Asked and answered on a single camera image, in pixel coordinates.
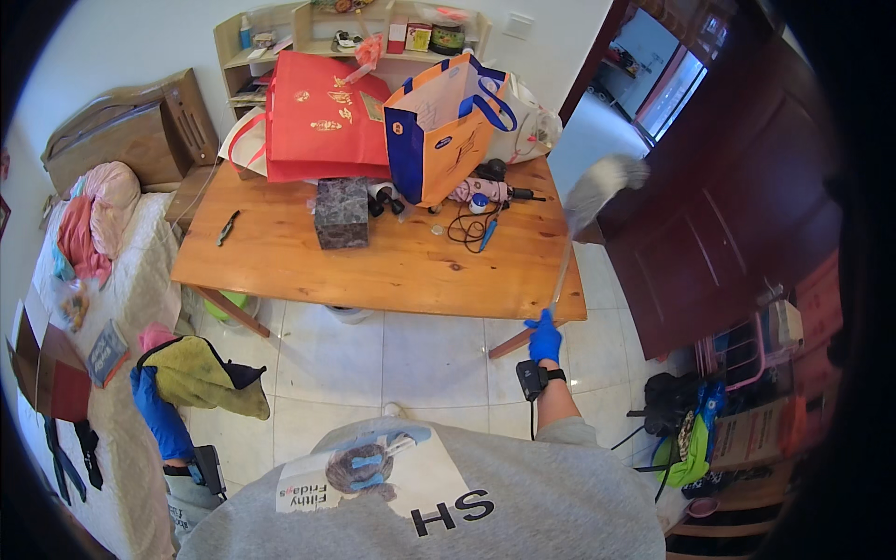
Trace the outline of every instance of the shoe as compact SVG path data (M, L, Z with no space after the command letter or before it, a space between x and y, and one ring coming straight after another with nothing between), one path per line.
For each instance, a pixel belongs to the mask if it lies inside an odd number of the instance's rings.
M394 402L387 402L383 407L383 416L391 416L393 418L407 418L404 409Z

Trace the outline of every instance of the green bucket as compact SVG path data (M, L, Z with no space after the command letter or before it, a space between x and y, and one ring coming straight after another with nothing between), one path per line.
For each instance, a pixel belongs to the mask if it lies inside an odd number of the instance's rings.
M234 292L221 292L221 295L229 299L235 306L240 309L246 309L246 304L249 303L249 296L246 294L237 294ZM205 300L205 310L208 311L212 317L218 319L219 321L227 321L230 318L230 315L221 311L217 306L215 306L208 299Z

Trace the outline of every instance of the table leg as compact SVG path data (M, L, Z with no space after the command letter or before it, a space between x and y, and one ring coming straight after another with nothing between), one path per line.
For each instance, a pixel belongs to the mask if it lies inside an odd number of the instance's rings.
M565 323L566 323L566 321L554 321L554 326L559 327L560 325L565 324ZM498 359L501 356L506 356L507 354L510 354L517 348L522 348L522 346L525 345L526 342L529 341L529 335L532 334L533 332L534 332L534 329L526 329L525 331L521 332L520 334L517 334L517 335L513 336L512 338L510 338L508 341L498 344L497 346L495 346L494 348L492 348L491 350L488 351L488 359Z
M250 314L234 305L232 301L224 297L218 290L201 288L199 286L190 286L190 288L200 296L211 301L218 309L228 314L231 319L244 325L250 331L260 334L264 338L271 336L271 331L268 331L266 326L257 322Z

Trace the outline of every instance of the blue bag handle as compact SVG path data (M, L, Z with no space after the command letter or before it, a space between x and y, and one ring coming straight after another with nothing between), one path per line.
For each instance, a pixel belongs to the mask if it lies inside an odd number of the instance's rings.
M494 128L502 130L506 133L516 130L516 115L513 114L510 106L507 105L502 99L498 98L498 96L496 96L494 93L489 91L488 88L482 84L482 78L479 78L479 88L484 91L488 97L494 99L495 103L498 104L498 107L500 107L501 110L510 117L511 122L513 123L513 128L507 128L507 125L504 124L504 121L501 120L495 110L492 109L490 105L488 105L488 101L483 99L480 95L471 95L465 100L461 101L461 107L458 109L457 117L462 118L469 115L473 112L473 106L475 105L482 111L482 113L488 119L488 122L491 123Z

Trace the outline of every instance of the blue rubber glove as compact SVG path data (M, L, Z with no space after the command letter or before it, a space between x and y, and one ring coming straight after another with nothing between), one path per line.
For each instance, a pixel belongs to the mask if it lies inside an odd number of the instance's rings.
M535 332L529 335L529 358L535 360L535 363L547 358L559 364L560 342L563 341L563 335L554 326L551 312L542 309L541 318L537 321L527 319L526 326L535 329Z
M184 421L170 402L163 401L156 392L155 366L135 367L131 370L131 393L134 403L143 415L159 444L162 460L184 459L195 456L193 440L186 431Z

